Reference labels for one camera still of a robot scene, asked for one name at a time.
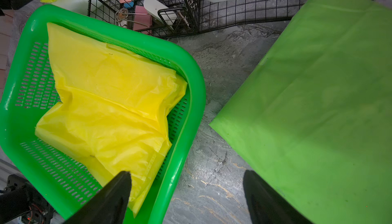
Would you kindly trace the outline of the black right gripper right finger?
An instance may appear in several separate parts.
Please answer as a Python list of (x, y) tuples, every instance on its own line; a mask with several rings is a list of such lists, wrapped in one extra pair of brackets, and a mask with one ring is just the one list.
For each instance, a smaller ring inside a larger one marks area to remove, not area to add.
[(310, 224), (256, 172), (246, 170), (243, 187), (250, 218), (254, 224)]

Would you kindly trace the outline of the green plastic perforated basket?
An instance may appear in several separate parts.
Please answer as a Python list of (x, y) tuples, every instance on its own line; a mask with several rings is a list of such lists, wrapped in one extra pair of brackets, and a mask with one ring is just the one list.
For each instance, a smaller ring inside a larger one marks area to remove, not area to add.
[(163, 222), (206, 105), (181, 47), (53, 5), (28, 19), (1, 101), (1, 148), (64, 219), (118, 173), (126, 224)]

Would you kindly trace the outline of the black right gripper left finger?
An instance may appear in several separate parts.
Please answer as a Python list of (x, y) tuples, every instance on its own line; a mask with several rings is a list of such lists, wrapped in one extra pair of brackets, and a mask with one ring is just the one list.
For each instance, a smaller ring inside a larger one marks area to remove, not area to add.
[(132, 189), (131, 173), (122, 171), (105, 185), (66, 224), (122, 224)]

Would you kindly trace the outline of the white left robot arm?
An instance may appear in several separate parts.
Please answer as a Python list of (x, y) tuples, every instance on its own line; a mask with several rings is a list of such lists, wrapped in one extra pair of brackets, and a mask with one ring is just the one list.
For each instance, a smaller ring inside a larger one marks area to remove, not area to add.
[(1, 223), (20, 219), (23, 224), (49, 224), (54, 216), (52, 205), (25, 178), (13, 174), (1, 190)]

